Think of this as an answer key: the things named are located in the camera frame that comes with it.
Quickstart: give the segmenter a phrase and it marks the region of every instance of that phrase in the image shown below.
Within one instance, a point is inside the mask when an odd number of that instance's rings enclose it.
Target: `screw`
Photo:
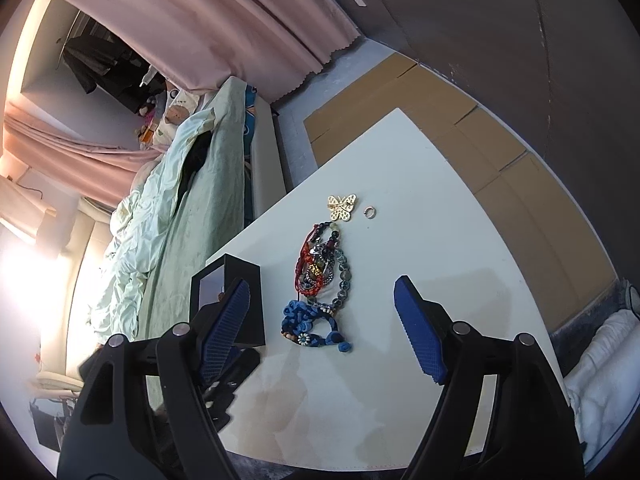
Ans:
[[[191,330],[189,323],[178,323],[172,328],[171,332],[174,335],[181,336],[188,334],[189,330]]]
[[[524,346],[533,346],[533,343],[536,342],[536,340],[533,339],[533,336],[527,333],[520,334],[518,339]]]
[[[453,332],[458,335],[467,335],[471,332],[471,327],[464,321],[457,321],[453,324]]]
[[[116,348],[124,343],[124,336],[122,334],[112,335],[107,341],[107,345],[112,348]]]

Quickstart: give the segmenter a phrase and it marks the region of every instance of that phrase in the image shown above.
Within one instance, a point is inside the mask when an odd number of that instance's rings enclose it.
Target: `butterfly brooch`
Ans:
[[[331,211],[331,221],[335,222],[337,219],[348,222],[351,219],[351,211],[356,203],[356,196],[350,194],[344,198],[331,195],[327,207]]]

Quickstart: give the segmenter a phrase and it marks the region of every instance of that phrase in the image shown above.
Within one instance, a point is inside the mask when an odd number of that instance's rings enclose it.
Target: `black box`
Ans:
[[[217,303],[236,278],[242,278],[249,284],[251,300],[235,345],[238,348],[263,346],[264,320],[260,267],[231,254],[223,254],[192,277],[189,319],[193,319],[206,304]]]

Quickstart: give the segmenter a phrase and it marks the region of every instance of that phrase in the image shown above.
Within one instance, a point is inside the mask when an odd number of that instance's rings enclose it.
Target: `gray floor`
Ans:
[[[279,113],[283,158],[293,187],[318,169],[303,121],[392,52],[373,40],[359,40],[335,52],[321,73],[309,76],[299,88],[274,103]]]

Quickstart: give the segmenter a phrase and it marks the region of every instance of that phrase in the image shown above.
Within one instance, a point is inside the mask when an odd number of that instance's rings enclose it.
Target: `blue gripper pad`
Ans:
[[[438,384],[444,384],[447,367],[442,360],[442,344],[433,326],[420,309],[422,298],[416,298],[402,278],[394,287],[394,303],[404,331],[422,371]]]
[[[200,378],[210,384],[225,368],[231,346],[249,310],[249,284],[241,280],[202,345]]]

